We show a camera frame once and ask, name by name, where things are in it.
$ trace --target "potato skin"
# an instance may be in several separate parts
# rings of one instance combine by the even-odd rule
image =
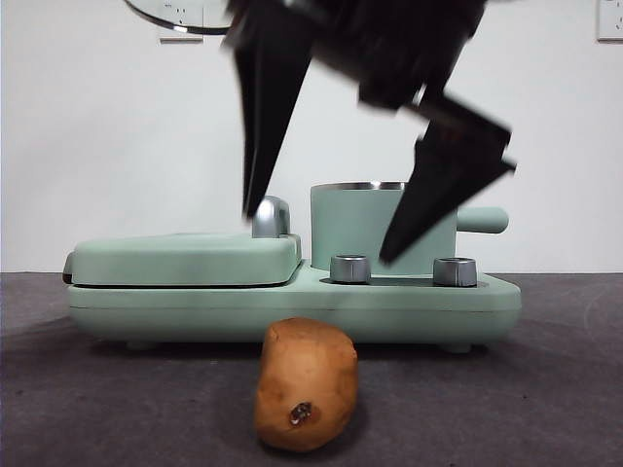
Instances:
[[[306,452],[337,437],[357,397],[357,353],[340,329],[308,318],[269,326],[255,398],[255,430],[266,444]],[[292,411],[311,404],[298,424]]]

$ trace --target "black robotic claw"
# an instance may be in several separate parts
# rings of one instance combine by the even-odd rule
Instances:
[[[235,49],[246,136],[244,213],[252,217],[264,197],[312,55],[357,81],[362,101],[406,106],[431,120],[386,234],[384,261],[512,169],[501,160],[510,132],[443,92],[485,2],[230,0],[236,17],[227,42]]]

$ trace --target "gray carpet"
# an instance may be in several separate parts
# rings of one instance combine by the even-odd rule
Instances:
[[[359,345],[348,429],[294,455],[254,436],[259,345],[129,352],[74,327],[59,275],[3,274],[2,465],[622,466],[623,274],[502,278],[506,341]]]

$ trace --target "wall socket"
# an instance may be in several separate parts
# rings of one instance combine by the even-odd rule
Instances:
[[[623,0],[598,0],[597,39],[623,41]]]
[[[180,27],[192,25],[203,26],[203,7],[197,5],[196,2],[184,0],[162,0],[163,4],[160,8],[160,18],[179,25]],[[159,27],[160,42],[203,42],[201,34],[189,34],[187,32],[176,31]]]

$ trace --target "metal knob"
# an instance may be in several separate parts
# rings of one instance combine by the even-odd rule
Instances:
[[[474,287],[476,261],[471,258],[438,258],[432,268],[432,281],[446,287]]]
[[[331,258],[331,280],[342,284],[370,282],[370,261],[367,256],[338,255]]]
[[[279,238],[290,234],[290,208],[277,197],[264,197],[251,225],[253,238]]]

